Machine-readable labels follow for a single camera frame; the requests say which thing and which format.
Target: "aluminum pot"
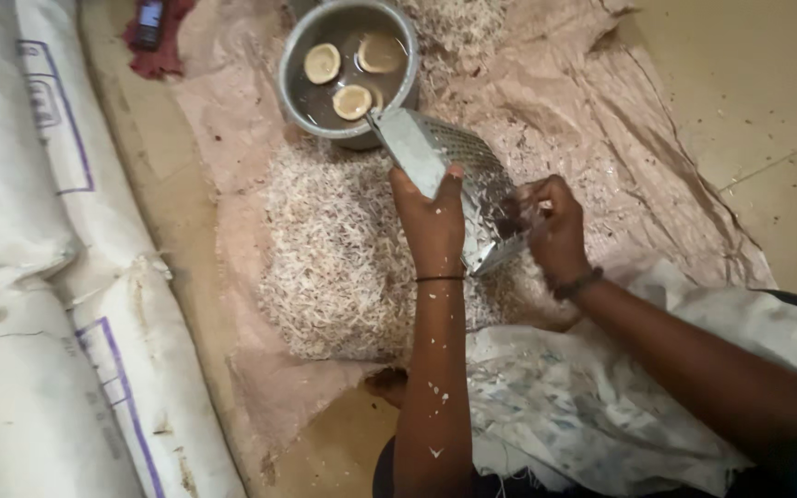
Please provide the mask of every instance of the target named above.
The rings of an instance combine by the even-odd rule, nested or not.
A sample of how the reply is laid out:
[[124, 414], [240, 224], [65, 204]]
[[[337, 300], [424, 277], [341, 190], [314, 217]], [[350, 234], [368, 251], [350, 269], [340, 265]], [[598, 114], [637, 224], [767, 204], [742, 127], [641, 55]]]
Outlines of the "aluminum pot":
[[316, 136], [323, 136], [334, 143], [355, 150], [370, 149], [380, 145], [370, 125], [360, 119], [358, 124], [347, 129], [329, 129], [314, 123], [297, 107], [297, 95], [292, 94], [291, 82], [304, 77], [303, 62], [306, 52], [313, 48], [329, 29], [338, 29], [347, 22], [358, 22], [359, 27], [376, 25], [378, 29], [392, 31], [401, 40], [407, 51], [407, 65], [399, 90], [385, 109], [417, 106], [417, 70], [420, 67], [420, 51], [411, 20], [395, 6], [379, 0], [333, 0], [326, 1], [309, 11], [294, 27], [285, 41], [276, 86], [282, 111], [288, 119]]

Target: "metal grater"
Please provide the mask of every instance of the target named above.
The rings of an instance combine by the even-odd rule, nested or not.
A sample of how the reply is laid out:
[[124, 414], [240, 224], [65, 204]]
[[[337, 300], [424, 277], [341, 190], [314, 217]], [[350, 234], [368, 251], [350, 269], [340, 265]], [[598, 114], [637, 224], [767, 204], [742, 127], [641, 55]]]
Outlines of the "metal grater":
[[435, 198], [453, 161], [464, 166], [463, 264], [477, 277], [524, 248], [522, 231], [504, 212], [515, 186], [491, 147], [470, 130], [404, 108], [369, 115], [371, 128], [420, 192]]

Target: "beige tile floor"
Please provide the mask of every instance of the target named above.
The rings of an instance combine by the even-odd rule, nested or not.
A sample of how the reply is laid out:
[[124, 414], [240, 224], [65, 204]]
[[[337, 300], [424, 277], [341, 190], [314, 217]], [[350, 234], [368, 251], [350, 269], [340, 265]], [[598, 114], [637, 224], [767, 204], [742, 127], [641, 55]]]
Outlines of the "beige tile floor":
[[[650, 51], [682, 140], [797, 292], [797, 0], [639, 0], [622, 36]], [[191, 131], [167, 86], [141, 80], [118, 34], [132, 0], [85, 0], [83, 36], [101, 105], [138, 204], [174, 270], [174, 291], [227, 433], [234, 329], [219, 312], [216, 207]], [[350, 391], [275, 463], [274, 484], [239, 462], [253, 496], [367, 496], [397, 413]]]

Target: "black bracelet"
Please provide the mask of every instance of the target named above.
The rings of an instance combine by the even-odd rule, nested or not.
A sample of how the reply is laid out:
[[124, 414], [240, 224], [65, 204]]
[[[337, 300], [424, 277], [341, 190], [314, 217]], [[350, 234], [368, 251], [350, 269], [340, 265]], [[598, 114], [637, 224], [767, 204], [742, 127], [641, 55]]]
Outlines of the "black bracelet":
[[601, 280], [601, 276], [604, 275], [604, 273], [605, 270], [602, 267], [594, 267], [592, 269], [592, 273], [589, 275], [583, 275], [570, 284], [559, 285], [556, 287], [555, 291], [553, 292], [553, 296], [559, 301], [573, 298], [578, 292], [588, 287], [589, 284], [593, 284]]
[[433, 280], [466, 280], [466, 277], [423, 277], [415, 280], [417, 284], [420, 282], [431, 282]]

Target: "forearm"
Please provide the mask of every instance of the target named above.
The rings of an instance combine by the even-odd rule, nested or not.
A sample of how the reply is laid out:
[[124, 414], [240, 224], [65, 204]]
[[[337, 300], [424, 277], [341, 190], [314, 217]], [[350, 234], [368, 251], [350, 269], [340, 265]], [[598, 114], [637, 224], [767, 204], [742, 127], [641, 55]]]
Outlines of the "forearm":
[[396, 429], [397, 496], [466, 495], [472, 472], [463, 283], [418, 284], [414, 348]]
[[797, 440], [797, 375], [607, 281], [574, 299], [673, 397], [754, 460]]

